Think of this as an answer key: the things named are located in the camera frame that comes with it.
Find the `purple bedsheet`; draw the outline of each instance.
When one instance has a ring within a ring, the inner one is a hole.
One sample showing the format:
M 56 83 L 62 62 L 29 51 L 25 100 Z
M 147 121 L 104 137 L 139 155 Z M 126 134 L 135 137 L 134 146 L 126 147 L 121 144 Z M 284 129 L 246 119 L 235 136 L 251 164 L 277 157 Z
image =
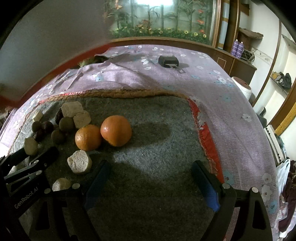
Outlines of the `purple bedsheet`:
M 93 88 L 176 90 L 198 104 L 199 123 L 209 126 L 224 180 L 237 189 L 257 187 L 273 227 L 279 206 L 273 155 L 253 108 L 224 70 L 204 53 L 168 46 L 114 47 L 104 55 L 110 59 L 102 64 L 57 76 L 17 110 L 0 136 L 0 156 L 7 154 L 26 114 L 49 96 Z M 161 67 L 160 55 L 176 56 L 180 69 Z

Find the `brown lid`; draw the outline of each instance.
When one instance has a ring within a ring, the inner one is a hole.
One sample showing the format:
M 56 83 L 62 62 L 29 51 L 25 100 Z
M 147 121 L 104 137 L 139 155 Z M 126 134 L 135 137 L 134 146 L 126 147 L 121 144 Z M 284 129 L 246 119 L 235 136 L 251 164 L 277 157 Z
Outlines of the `brown lid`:
M 248 90 L 251 90 L 251 87 L 242 79 L 238 78 L 238 77 L 233 77 L 233 79 L 238 82 L 241 86 L 245 87 Z

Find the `gray felt cloth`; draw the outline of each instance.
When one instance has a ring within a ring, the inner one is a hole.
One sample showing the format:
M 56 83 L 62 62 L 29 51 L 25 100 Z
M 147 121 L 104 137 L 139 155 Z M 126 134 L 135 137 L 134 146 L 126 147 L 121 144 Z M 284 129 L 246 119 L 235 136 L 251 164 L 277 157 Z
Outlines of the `gray felt cloth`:
M 171 96 L 76 100 L 90 113 L 92 124 L 100 126 L 110 115 L 123 115 L 132 125 L 132 139 L 125 146 L 115 148 L 103 142 L 98 150 L 90 152 L 92 168 L 103 159 L 112 166 L 96 207 L 88 211 L 101 239 L 199 240 L 214 213 L 206 207 L 191 177 L 190 168 L 195 160 L 209 167 L 187 100 Z M 42 121 L 54 123 L 64 102 L 39 105 L 37 110 L 44 113 Z M 13 151 L 23 147 L 24 138 L 32 135 L 32 122 L 29 116 Z M 58 146 L 60 156 L 46 170 L 50 185 L 60 177 L 71 183 L 84 178 L 73 174 L 67 164 L 67 158 L 78 150 L 74 135 L 68 135 L 67 142 Z M 49 135 L 42 141 L 40 151 L 51 145 Z M 21 217 L 27 232 L 31 219 L 31 210 Z

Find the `orange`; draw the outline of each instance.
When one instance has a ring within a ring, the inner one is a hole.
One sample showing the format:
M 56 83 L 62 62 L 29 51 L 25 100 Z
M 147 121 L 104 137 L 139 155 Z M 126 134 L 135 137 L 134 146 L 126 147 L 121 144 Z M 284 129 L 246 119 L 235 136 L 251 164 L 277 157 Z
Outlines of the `orange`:
M 83 151 L 95 150 L 100 146 L 101 142 L 100 128 L 95 125 L 86 125 L 75 134 L 75 143 Z
M 112 146 L 123 146 L 131 138 L 131 125 L 121 115 L 109 116 L 101 126 L 102 137 Z

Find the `metal screw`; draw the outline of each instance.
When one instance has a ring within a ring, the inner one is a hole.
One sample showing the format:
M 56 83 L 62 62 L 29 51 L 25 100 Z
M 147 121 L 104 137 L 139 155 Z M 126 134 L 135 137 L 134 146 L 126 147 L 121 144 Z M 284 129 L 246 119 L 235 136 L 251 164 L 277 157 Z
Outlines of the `metal screw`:
M 50 188 L 46 188 L 46 189 L 44 190 L 44 193 L 45 193 L 45 194 L 48 194 L 48 193 L 50 193 L 50 191 L 51 191 Z
M 77 189 L 77 188 L 79 188 L 80 187 L 80 184 L 79 183 L 74 183 L 73 185 L 72 185 L 72 188 L 73 189 Z
M 222 187 L 223 187 L 224 189 L 229 189 L 229 188 L 230 188 L 230 185 L 229 185 L 228 183 L 223 183 L 223 184 L 222 184 Z
M 253 191 L 254 193 L 259 192 L 258 188 L 256 188 L 256 187 L 252 187 L 252 191 Z

